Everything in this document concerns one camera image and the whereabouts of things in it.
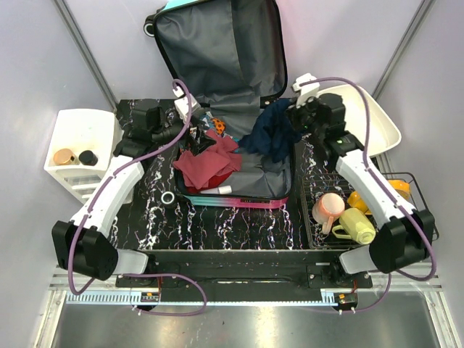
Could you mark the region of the maroon red garment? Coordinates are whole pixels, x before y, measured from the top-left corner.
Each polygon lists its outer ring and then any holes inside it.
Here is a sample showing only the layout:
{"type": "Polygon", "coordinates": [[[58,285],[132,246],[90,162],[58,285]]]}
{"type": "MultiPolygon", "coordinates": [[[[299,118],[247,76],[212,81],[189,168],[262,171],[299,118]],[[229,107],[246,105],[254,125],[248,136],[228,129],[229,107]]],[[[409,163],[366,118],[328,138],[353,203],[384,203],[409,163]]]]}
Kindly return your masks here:
{"type": "Polygon", "coordinates": [[[173,167],[181,172],[191,193],[218,187],[233,172],[241,170],[242,156],[236,153],[238,144],[231,137],[221,137],[211,129],[205,135],[215,144],[198,155],[186,150],[173,162],[173,167]]]}

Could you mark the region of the navy blue garment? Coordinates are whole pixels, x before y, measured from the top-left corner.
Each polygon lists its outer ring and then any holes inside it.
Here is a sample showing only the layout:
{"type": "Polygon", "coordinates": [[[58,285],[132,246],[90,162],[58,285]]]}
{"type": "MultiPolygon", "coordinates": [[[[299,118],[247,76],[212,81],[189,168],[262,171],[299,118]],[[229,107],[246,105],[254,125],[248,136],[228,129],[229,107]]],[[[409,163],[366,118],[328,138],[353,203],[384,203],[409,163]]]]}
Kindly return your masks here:
{"type": "Polygon", "coordinates": [[[302,134],[295,131],[286,110],[290,99],[279,99],[268,105],[256,119],[252,132],[239,140],[239,146],[250,154],[269,157],[273,163],[283,161],[302,134]]]}

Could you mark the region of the pink and teal kids suitcase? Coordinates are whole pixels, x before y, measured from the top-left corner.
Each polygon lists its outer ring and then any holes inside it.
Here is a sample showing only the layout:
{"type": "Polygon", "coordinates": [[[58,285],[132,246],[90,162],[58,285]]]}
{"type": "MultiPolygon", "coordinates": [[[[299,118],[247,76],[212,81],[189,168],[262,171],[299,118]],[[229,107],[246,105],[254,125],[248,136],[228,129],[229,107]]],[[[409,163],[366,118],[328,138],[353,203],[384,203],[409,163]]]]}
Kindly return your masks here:
{"type": "MultiPolygon", "coordinates": [[[[287,87],[281,17],[275,1],[169,1],[146,17],[170,74],[227,134],[249,134],[264,108],[287,87]]],[[[294,154],[273,163],[262,155],[243,154],[240,171],[227,184],[229,194],[200,194],[187,189],[180,171],[175,185],[190,203],[212,207],[278,209],[294,181],[294,154]]]]}

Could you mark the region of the small black jar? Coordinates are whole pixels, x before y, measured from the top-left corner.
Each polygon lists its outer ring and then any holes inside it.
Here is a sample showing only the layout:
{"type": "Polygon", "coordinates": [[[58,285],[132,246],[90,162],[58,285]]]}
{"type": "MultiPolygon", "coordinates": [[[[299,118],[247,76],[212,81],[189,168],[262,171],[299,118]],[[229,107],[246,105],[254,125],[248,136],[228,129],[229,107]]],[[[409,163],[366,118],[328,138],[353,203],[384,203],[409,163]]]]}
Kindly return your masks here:
{"type": "Polygon", "coordinates": [[[79,154],[79,162],[86,166],[95,166],[98,163],[98,157],[91,150],[85,150],[79,154]]]}

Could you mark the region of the white drawer organizer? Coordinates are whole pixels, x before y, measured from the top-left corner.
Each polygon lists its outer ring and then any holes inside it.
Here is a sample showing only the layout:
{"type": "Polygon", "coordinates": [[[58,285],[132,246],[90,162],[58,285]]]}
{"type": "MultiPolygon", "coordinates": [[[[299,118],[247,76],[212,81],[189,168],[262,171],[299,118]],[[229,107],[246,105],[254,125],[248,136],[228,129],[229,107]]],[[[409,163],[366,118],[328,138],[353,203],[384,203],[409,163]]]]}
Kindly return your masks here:
{"type": "Polygon", "coordinates": [[[58,111],[44,170],[79,202],[85,203],[106,173],[113,151],[123,137],[114,113],[99,109],[58,111]],[[77,157],[91,150],[98,157],[95,166],[57,166],[52,157],[59,149],[71,149],[77,157]]]}

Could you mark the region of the gold lid cosmetic jar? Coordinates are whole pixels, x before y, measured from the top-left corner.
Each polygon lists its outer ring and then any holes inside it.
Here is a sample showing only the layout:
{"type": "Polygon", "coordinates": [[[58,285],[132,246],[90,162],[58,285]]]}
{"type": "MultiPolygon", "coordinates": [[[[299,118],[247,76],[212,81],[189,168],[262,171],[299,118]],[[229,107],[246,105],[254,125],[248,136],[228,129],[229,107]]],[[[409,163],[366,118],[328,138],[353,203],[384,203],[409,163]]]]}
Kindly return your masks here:
{"type": "Polygon", "coordinates": [[[52,157],[53,163],[57,166],[78,165],[78,157],[71,149],[59,149],[52,157]]]}

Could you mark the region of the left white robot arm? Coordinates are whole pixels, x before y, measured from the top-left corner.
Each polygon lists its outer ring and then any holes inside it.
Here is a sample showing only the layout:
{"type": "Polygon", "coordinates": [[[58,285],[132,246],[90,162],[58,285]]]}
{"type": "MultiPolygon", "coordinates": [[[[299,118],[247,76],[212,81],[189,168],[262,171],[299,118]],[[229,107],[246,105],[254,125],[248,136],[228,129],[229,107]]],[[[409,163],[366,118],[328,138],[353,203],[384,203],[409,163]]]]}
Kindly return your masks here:
{"type": "Polygon", "coordinates": [[[133,122],[117,143],[94,193],[69,221],[57,221],[53,226],[57,261],[67,271],[69,283],[73,282],[74,273],[100,281],[131,273],[131,278],[142,287],[155,282],[157,270],[148,264],[147,254],[118,249],[108,236],[117,213],[150,162],[183,138],[194,114],[201,109],[192,96],[176,99],[174,105],[177,115],[169,127],[162,124],[161,107],[135,111],[133,122]]]}

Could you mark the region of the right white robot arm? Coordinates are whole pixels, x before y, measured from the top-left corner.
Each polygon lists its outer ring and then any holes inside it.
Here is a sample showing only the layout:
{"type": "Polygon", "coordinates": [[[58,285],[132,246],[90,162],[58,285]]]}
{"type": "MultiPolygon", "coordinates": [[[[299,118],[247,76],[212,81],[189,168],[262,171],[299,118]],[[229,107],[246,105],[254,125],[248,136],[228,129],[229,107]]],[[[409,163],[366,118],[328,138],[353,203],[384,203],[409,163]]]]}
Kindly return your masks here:
{"type": "Polygon", "coordinates": [[[425,259],[435,273],[434,216],[398,194],[373,165],[365,153],[368,144],[345,128],[342,97],[294,97],[286,115],[295,131],[311,135],[315,152],[360,194],[378,228],[369,245],[339,255],[338,264],[329,269],[331,283],[342,288],[356,273],[371,270],[403,274],[405,267],[425,259]]]}

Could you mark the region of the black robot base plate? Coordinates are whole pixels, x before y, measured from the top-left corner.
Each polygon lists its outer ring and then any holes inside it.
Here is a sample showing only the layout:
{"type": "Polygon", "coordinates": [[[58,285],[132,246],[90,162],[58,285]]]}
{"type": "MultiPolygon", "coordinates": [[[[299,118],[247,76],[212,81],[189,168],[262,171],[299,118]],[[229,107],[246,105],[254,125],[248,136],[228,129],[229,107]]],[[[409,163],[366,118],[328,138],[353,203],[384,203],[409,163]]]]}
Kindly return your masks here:
{"type": "Polygon", "coordinates": [[[149,252],[148,271],[178,273],[204,283],[279,282],[312,289],[370,289],[366,273],[338,276],[333,251],[311,250],[157,250],[149,252]]]}

